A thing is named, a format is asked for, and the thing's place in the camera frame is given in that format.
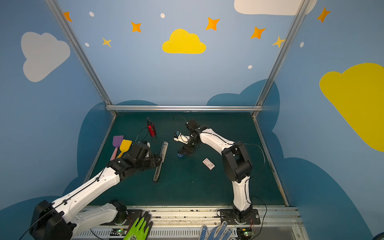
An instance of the white cloud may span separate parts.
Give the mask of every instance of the white cloud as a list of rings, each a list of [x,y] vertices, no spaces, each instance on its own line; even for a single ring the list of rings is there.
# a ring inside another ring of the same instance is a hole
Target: white cloud
[[[316,5],[317,0],[311,0],[308,14]],[[295,15],[301,0],[235,0],[235,10],[243,14]]]
[[[26,61],[23,66],[25,76],[31,82],[43,80],[70,56],[71,50],[64,41],[58,41],[49,33],[34,32],[22,36],[22,50]]]

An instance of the pink handle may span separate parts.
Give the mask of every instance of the pink handle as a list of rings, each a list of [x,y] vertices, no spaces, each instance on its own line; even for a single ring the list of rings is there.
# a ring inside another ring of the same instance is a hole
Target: pink handle
[[[112,154],[112,156],[111,156],[110,161],[112,161],[113,159],[116,158],[116,154],[117,154],[117,153],[118,153],[118,148],[116,147],[116,148],[115,148],[115,151],[113,151],[113,154]]]

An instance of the star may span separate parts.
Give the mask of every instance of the star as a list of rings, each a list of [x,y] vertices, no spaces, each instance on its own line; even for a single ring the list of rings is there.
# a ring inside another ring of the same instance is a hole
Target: star
[[[220,19],[212,20],[212,19],[208,18],[208,26],[207,26],[206,30],[213,29],[216,31],[216,24],[219,21],[220,21]]]
[[[72,19],[70,18],[70,12],[66,12],[66,13],[64,13],[64,16],[65,16],[65,18],[68,20],[68,21],[72,21]]]
[[[140,30],[140,25],[141,25],[141,23],[135,24],[135,23],[131,22],[131,24],[132,24],[132,26],[133,26],[132,32],[134,32],[134,31],[138,31],[138,32],[141,33],[141,30]]]
[[[280,39],[280,36],[279,36],[277,42],[274,43],[274,44],[272,44],[272,46],[273,46],[273,45],[277,45],[277,46],[279,46],[279,48],[280,48],[281,43],[284,42],[284,41],[285,41],[285,39],[281,40],[281,39]]]
[[[257,27],[255,27],[255,32],[253,33],[251,38],[258,38],[258,39],[260,39],[262,37],[262,33],[263,33],[264,30],[265,30],[265,28],[258,29]]]
[[[320,15],[317,19],[321,20],[321,23],[323,23],[325,17],[326,17],[330,12],[331,12],[331,11],[327,11],[327,10],[325,10],[325,8],[324,8],[323,12],[321,13],[321,15]]]
[[[111,40],[105,40],[104,38],[103,38],[103,40],[104,40],[104,43],[103,43],[103,45],[108,45],[109,47],[111,47],[110,45],[109,45],[109,42],[111,41]]]

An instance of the white glove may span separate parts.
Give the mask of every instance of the white glove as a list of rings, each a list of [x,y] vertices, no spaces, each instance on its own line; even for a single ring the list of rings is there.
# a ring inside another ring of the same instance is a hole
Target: white glove
[[[227,222],[223,221],[220,226],[212,229],[208,236],[208,228],[203,225],[200,230],[199,240],[236,240],[232,237],[232,229],[227,227]]]

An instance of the small box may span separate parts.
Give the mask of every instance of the small box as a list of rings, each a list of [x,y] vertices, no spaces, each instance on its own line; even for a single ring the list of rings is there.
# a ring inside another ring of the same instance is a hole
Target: small box
[[[204,159],[203,163],[207,166],[207,168],[209,168],[209,170],[212,170],[212,168],[215,167],[215,165],[208,160],[208,158]]]

